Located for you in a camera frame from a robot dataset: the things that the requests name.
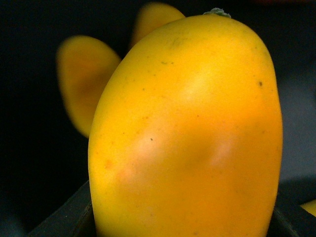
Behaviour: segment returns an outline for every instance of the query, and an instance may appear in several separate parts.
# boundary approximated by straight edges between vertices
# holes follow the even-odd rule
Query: yellow fruit
[[[301,207],[308,211],[310,214],[316,216],[316,199],[302,204]]]
[[[282,120],[261,39],[216,14],[140,40],[104,90],[89,138],[100,237],[265,237]]]
[[[64,106],[75,128],[89,137],[104,87],[121,59],[105,43],[88,36],[66,39],[56,56]]]
[[[168,4],[162,2],[145,4],[137,15],[130,48],[154,29],[181,18],[185,16]]]

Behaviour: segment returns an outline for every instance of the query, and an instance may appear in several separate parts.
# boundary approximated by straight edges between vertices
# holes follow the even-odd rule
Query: black background
[[[88,180],[88,140],[71,125],[57,87],[58,45],[88,35],[123,57],[145,2],[0,2],[0,236],[29,232]],[[316,175],[316,3],[163,2],[186,16],[224,8],[263,39],[283,113],[281,182]]]

